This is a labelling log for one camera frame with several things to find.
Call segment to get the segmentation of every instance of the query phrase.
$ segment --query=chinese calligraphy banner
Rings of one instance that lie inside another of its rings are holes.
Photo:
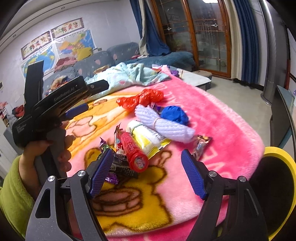
[[[22,59],[26,59],[28,56],[32,55],[39,49],[43,48],[45,45],[49,44],[52,41],[50,32],[41,34],[30,43],[27,43],[24,47],[21,48]]]
[[[82,18],[78,18],[51,29],[51,33],[53,39],[57,39],[82,28],[84,28]]]

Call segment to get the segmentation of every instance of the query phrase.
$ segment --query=light blue cloth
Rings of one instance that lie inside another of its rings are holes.
[[[87,84],[106,80],[109,83],[109,89],[93,95],[87,101],[93,101],[113,92],[125,89],[132,85],[149,86],[160,83],[170,77],[164,73],[157,73],[155,70],[144,67],[142,63],[125,64],[119,63],[104,72],[96,74],[92,78],[85,78]]]

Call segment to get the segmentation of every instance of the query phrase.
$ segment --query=bundle of white rope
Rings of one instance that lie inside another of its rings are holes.
[[[135,109],[136,117],[143,125],[157,131],[173,141],[189,143],[192,141],[195,130],[177,122],[160,118],[149,106],[138,105]]]

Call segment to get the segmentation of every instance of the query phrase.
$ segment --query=person's arm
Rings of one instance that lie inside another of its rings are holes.
[[[74,139],[74,136],[66,136],[65,149],[72,145]],[[0,190],[1,211],[23,237],[25,237],[34,200],[41,190],[34,159],[45,152],[50,145],[49,141],[30,142],[25,147],[24,153],[14,160]],[[58,158],[60,168],[65,172],[71,169],[71,164],[68,162],[70,159],[71,153],[68,150],[64,150]]]
[[[13,161],[4,179],[0,190],[0,208],[11,226],[25,237],[34,200],[20,178],[19,162],[20,156]]]

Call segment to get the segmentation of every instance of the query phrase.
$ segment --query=glass door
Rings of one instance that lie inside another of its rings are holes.
[[[182,0],[155,0],[163,36],[171,51],[193,53],[191,33]]]
[[[187,0],[194,25],[200,69],[229,76],[231,44],[227,17],[218,0]]]

